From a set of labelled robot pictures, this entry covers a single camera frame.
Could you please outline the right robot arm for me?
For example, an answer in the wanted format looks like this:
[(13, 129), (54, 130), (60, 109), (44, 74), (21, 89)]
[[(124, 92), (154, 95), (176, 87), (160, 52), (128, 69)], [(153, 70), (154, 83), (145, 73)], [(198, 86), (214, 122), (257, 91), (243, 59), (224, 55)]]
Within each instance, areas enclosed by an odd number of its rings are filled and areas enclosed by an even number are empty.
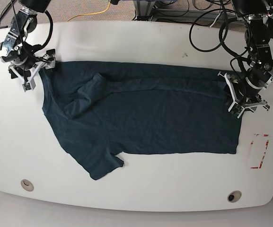
[[(12, 79), (20, 79), (25, 91), (35, 88), (35, 75), (40, 69), (52, 69), (55, 67), (55, 49), (46, 51), (42, 57), (35, 54), (44, 49), (53, 33), (53, 19), (47, 8), (49, 0), (20, 0), (22, 5), (11, 21), (10, 30), (5, 40), (0, 43), (0, 59), (9, 63), (9, 74)], [(37, 14), (44, 13), (49, 19), (49, 33), (44, 44), (30, 45), (26, 42), (29, 33), (37, 26)]]

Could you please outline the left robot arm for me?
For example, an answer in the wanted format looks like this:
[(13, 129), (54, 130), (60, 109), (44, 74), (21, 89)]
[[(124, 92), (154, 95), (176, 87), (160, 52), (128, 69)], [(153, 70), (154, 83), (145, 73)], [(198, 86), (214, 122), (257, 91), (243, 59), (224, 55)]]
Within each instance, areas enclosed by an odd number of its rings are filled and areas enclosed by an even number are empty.
[(228, 112), (240, 118), (245, 111), (254, 112), (258, 106), (270, 108), (259, 92), (273, 83), (273, 58), (269, 46), (273, 0), (234, 0), (232, 4), (236, 16), (229, 22), (245, 22), (248, 57), (229, 51), (237, 60), (241, 74), (220, 72), (219, 75), (224, 77), (232, 99)]

